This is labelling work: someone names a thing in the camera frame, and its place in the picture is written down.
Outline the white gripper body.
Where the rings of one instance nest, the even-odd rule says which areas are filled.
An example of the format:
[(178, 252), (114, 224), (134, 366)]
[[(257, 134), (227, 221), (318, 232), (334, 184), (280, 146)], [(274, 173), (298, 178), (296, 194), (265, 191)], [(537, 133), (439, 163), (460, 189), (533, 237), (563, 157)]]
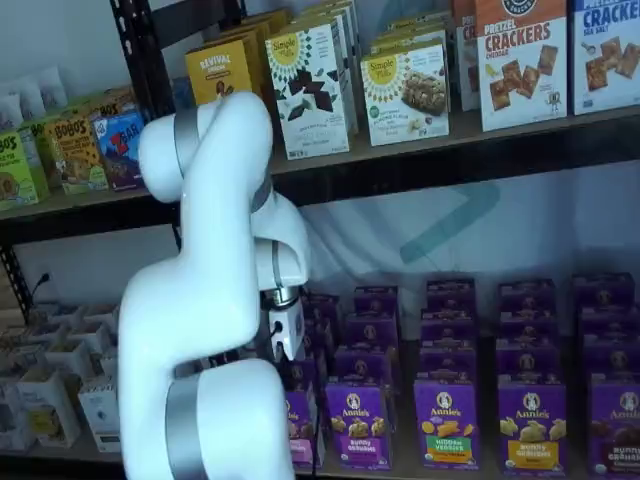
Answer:
[(296, 359), (302, 347), (304, 337), (304, 318), (302, 306), (291, 304), (286, 308), (271, 310), (268, 315), (273, 357), (275, 361), (286, 358)]

